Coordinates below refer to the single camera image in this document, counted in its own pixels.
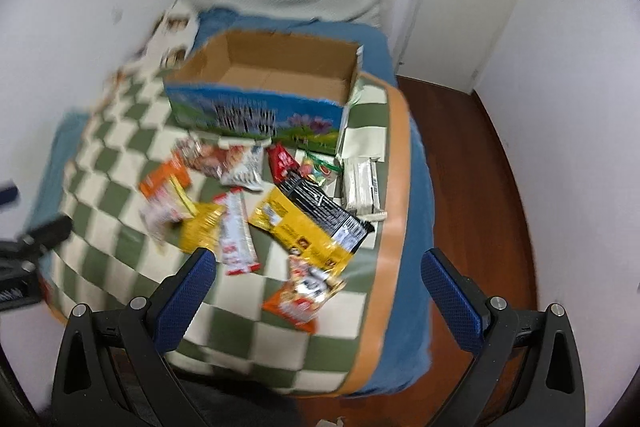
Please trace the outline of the yellow chip bag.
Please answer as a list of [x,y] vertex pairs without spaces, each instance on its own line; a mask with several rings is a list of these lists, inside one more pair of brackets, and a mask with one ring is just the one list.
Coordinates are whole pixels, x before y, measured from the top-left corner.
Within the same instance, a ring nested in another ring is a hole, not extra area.
[[195,215],[182,222],[179,248],[186,254],[192,254],[200,247],[214,253],[226,206],[218,202],[197,202],[194,208]]

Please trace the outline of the red white long snack pack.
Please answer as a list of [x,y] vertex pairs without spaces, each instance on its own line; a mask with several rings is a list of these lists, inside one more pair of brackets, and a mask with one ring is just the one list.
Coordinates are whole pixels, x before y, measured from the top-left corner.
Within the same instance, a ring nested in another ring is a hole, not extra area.
[[252,273],[260,268],[244,205],[243,191],[239,187],[214,198],[226,206],[219,229],[218,249],[227,275]]

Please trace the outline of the orange panda snack bag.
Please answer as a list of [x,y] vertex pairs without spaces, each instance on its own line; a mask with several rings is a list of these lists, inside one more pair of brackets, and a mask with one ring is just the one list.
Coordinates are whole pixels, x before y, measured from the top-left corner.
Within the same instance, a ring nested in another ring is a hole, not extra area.
[[336,275],[301,257],[288,256],[288,279],[262,304],[262,309],[281,317],[310,335],[317,332],[322,307],[346,286]]

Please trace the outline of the grey white snack bag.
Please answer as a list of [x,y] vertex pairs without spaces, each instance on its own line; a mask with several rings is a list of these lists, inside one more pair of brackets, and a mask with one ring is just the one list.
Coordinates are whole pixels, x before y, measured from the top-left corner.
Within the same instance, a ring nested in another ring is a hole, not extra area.
[[224,186],[262,191],[264,148],[260,145],[232,145],[226,150],[219,181]]

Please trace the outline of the yellow black snack pack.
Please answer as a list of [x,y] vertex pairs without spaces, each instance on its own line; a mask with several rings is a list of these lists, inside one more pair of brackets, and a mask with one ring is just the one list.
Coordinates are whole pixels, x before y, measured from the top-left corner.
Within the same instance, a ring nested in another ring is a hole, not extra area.
[[370,222],[295,171],[258,202],[248,223],[269,233],[289,254],[336,277],[374,232]]

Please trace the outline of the red triangular candy packet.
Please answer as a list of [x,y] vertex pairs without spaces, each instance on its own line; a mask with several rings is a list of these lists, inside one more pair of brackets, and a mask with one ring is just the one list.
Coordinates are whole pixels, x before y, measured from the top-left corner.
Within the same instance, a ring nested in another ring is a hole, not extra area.
[[299,163],[281,143],[271,144],[267,148],[267,153],[274,184],[279,185],[290,172],[299,170]]

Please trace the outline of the white biscuit pack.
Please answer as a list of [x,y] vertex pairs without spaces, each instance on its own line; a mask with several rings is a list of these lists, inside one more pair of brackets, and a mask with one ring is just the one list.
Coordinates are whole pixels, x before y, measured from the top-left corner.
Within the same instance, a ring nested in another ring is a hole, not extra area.
[[344,208],[352,215],[370,222],[381,222],[387,217],[378,189],[376,162],[367,157],[349,157],[343,161]]

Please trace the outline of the watermelon gum ball bag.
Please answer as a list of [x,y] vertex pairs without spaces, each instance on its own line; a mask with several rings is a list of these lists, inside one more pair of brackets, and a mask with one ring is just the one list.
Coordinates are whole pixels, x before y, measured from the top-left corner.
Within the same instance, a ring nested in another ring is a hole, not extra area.
[[308,181],[320,187],[326,187],[338,179],[342,169],[333,159],[324,160],[314,153],[306,152],[299,163],[298,172]]

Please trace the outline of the brown cracker packet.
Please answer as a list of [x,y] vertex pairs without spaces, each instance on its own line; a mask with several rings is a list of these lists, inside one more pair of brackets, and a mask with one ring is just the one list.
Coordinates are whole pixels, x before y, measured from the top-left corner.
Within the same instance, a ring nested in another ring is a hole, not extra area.
[[204,145],[209,145],[201,140],[186,136],[176,141],[174,151],[181,157],[183,164],[190,169],[201,172],[200,158],[201,150]]

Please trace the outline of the blue bed sheet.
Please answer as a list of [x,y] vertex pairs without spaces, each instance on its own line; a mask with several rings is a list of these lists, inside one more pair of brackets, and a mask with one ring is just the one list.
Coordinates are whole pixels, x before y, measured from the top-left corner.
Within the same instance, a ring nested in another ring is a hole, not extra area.
[[[285,277],[282,248],[252,236],[264,266],[218,275],[173,365],[194,374],[233,369],[292,395],[389,395],[430,368],[430,296],[420,275],[434,244],[435,199],[420,132],[398,90],[387,41],[365,24],[282,20],[215,8],[200,16],[198,46],[227,29],[354,40],[362,46],[367,98],[348,129],[358,143],[380,141],[378,164],[387,218],[349,263],[345,288],[320,312],[309,335],[262,309]],[[180,131],[157,79],[130,77],[96,115],[68,113],[55,131],[32,222],[58,211],[74,221],[70,239],[41,261],[46,301],[65,321],[76,303],[115,309],[150,295],[186,255],[170,236],[164,248],[145,236],[134,182],[160,162]]]

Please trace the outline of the green white checkered blanket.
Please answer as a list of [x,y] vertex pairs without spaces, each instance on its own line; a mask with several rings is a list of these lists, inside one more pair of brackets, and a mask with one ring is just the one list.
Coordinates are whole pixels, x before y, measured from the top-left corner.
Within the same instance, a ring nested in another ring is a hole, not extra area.
[[345,142],[384,153],[376,169],[386,218],[366,235],[354,221],[322,233],[270,176],[250,192],[199,172],[168,187],[175,220],[146,223],[140,182],[174,158],[186,132],[171,120],[160,76],[115,80],[63,164],[58,209],[74,228],[42,266],[51,312],[65,320],[78,303],[103,311],[149,296],[191,247],[209,246],[216,279],[172,365],[233,369],[294,395],[375,392],[409,238],[413,156],[401,93],[370,76],[356,91]]

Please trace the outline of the bear print pillow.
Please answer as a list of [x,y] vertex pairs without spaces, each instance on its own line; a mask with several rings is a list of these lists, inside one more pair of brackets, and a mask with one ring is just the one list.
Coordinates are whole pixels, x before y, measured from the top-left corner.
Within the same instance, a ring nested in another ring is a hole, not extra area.
[[163,12],[141,54],[132,62],[139,72],[173,68],[189,55],[200,27],[198,12],[186,0],[176,0]]

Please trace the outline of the cardboard milk box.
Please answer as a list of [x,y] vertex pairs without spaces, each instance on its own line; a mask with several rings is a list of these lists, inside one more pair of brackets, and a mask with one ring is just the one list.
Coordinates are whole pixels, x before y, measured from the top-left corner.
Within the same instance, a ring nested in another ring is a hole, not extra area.
[[356,42],[227,30],[164,78],[181,127],[333,155],[360,73]]

